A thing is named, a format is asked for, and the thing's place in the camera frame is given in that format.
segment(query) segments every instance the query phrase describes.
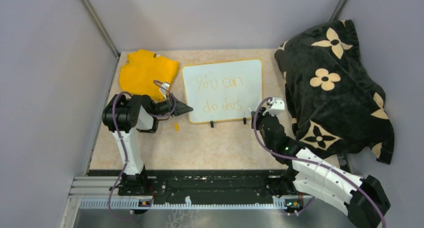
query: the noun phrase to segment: metal corner post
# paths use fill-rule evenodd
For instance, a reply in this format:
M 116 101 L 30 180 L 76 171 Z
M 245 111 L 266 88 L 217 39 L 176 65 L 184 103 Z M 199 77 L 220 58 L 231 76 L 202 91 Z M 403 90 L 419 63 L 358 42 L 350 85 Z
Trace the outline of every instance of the metal corner post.
M 330 21 L 336 20 L 339 18 L 340 13 L 342 12 L 343 8 L 345 7 L 345 4 L 348 0 L 340 0 L 330 18 Z
M 89 0 L 81 0 L 82 4 L 84 5 L 85 9 L 88 12 L 88 15 L 90 16 L 91 20 L 94 22 L 95 26 L 97 27 L 97 30 L 99 31 L 101 37 L 106 42 L 107 46 L 109 47 L 110 51 L 115 55 L 115 57 L 119 57 L 119 51 L 116 48 L 115 44 L 113 43 L 111 37 L 107 33 L 105 27 L 103 26 L 102 22 L 100 21 L 99 17 L 97 16 L 94 8 L 90 4 Z

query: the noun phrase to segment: metal floor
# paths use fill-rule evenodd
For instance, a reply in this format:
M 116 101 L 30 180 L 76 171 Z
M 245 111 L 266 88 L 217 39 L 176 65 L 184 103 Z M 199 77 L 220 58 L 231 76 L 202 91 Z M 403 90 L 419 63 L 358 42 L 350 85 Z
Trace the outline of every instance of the metal floor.
M 315 200 L 299 217 L 286 216 L 279 210 L 150 210 L 130 221 L 112 217 L 107 209 L 80 209 L 74 228 L 354 228 L 336 208 Z M 116 210 L 125 217 L 128 211 Z

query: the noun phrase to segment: whiteboard frame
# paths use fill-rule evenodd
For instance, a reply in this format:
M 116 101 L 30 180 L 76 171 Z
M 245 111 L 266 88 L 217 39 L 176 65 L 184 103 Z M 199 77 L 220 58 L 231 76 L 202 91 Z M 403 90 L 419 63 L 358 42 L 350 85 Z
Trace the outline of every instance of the whiteboard frame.
M 187 101 L 187 93 L 186 93 L 186 84 L 184 83 L 184 73 L 183 73 L 183 69 L 185 67 L 190 67 L 190 66 L 199 66 L 199 65 L 206 65 L 206 64 L 221 64 L 221 63 L 230 63 L 230 62 L 237 62 L 237 61 L 249 61 L 249 60 L 259 60 L 260 61 L 260 83 L 261 83 L 261 95 L 262 95 L 262 99 L 264 99 L 264 62 L 262 61 L 261 58 L 250 58 L 250 59 L 232 59 L 232 60 L 224 60 L 224 61 L 216 61 L 216 62 L 207 62 L 207 63 L 199 63 L 199 64 L 188 64 L 185 65 L 184 67 L 181 68 L 181 75 L 182 75 L 182 85 L 184 87 L 184 97 L 185 97 L 185 101 Z M 211 121 L 215 122 L 225 122 L 225 121 L 234 121 L 234 120 L 243 120 L 244 118 L 240 118 L 240 119 L 220 119 L 220 120 L 211 120 L 211 121 L 205 121 L 205 122 L 192 122 L 192 120 L 190 119 L 190 114 L 188 115 L 188 121 L 191 124 L 206 124 L 206 123 L 210 123 Z

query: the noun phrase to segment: cream flower print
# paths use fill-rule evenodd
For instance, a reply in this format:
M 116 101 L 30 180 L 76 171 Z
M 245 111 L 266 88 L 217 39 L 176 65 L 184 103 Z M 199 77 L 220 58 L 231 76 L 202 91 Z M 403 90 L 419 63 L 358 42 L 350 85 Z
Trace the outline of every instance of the cream flower print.
M 284 71 L 284 73 L 282 74 L 282 77 L 283 77 L 283 79 L 284 79 L 284 84 L 286 84 L 286 83 L 287 83 L 287 81 L 286 81 L 286 76 L 287 76 L 287 72 L 286 72 L 286 71 Z
M 382 143 L 378 143 L 374 145 L 374 147 L 371 149 L 372 152 L 376 155 L 377 158 L 380 158 L 380 155 L 382 154 Z
M 333 90 L 335 85 L 334 82 L 341 80 L 340 75 L 336 73 L 330 73 L 327 69 L 317 69 L 315 71 L 316 77 L 310 79 L 310 85 L 312 87 L 321 86 L 324 91 Z
M 281 47 L 279 47 L 278 49 L 281 49 L 281 50 L 283 50 L 283 51 L 284 51 L 284 48 L 286 47 L 286 43 L 287 43 L 289 40 L 285 41 L 285 42 L 282 44 L 282 46 L 281 46 Z
M 338 59 L 342 58 L 343 50 L 348 50 L 353 47 L 353 45 L 342 43 L 339 39 L 339 35 L 332 28 L 328 28 L 326 35 L 328 40 L 315 42 L 311 44 L 311 46 L 331 47 L 332 52 Z
M 308 132 L 300 140 L 315 148 L 327 150 L 332 144 L 340 139 L 340 137 L 329 133 L 319 124 L 311 120 Z
M 376 118 L 379 118 L 379 119 L 389 119 L 389 117 L 387 116 L 386 112 L 383 109 L 384 100 L 380 96 L 380 94 L 378 94 L 377 92 L 375 92 L 373 99 L 377 103 L 377 105 L 380 107 L 380 109 L 378 109 L 377 111 L 373 112 L 371 115 L 374 116 L 374 117 L 376 117 Z

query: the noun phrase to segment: whiteboard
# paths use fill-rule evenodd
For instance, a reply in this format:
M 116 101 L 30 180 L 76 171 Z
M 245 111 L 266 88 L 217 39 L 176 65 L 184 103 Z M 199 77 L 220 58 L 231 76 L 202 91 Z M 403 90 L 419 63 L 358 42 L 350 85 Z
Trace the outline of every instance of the whiteboard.
M 259 59 L 185 66 L 182 78 L 191 123 L 250 118 L 262 101 Z

